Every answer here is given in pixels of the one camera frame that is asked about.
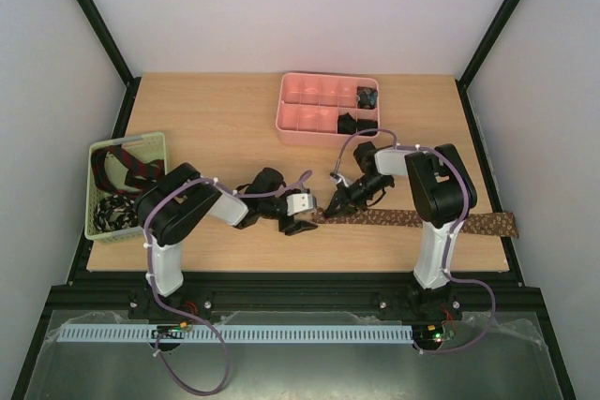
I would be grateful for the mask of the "brown floral tie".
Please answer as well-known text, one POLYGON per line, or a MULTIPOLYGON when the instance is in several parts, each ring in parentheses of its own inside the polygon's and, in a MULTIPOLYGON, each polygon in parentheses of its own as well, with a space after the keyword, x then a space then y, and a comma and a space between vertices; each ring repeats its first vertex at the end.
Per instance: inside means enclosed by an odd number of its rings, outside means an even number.
MULTIPOLYGON (((393 226, 421 228, 423 220, 416 211, 370 209, 358 211, 351 215, 327 218, 324 209, 319 208, 312 220, 317 224, 354 224, 369 226, 393 226)), ((517 222, 512 213, 485 213, 469 215, 461 232, 475 235, 517 238, 519 236, 517 222)))

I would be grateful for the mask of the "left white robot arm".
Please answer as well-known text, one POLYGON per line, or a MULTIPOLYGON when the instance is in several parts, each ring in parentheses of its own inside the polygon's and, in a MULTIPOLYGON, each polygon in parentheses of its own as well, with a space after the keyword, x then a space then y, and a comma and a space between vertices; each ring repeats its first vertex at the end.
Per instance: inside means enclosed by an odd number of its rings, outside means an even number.
POLYGON ((183 288, 184 241, 206 217, 244 230, 259 220, 274 220, 278 231, 293 236, 317 225, 300 216, 316 211, 317 201, 305 182, 305 171, 286 184, 273 168, 262 169, 248 184, 229 189, 218 178, 206 178, 183 163, 146 189, 134 203, 147 253, 148 287, 130 297, 129 316, 151 322, 175 320, 175 312, 208 319, 213 295, 183 288))

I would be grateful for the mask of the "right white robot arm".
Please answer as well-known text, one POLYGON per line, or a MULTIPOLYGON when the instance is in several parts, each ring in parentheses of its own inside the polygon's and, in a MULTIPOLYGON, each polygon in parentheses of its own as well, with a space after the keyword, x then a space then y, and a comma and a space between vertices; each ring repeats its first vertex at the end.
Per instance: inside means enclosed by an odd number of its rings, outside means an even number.
POLYGON ((321 217, 350 221, 360 213, 370 213, 376 203, 373 197, 384 196, 397 177, 406 176, 423 231, 406 307, 420 319, 436 314, 449 297, 446 285, 456 235, 477 203, 458 149, 451 143, 433 149, 417 145, 378 148, 369 141, 359 144, 353 157, 363 176, 350 183, 334 170, 336 192, 321 217))

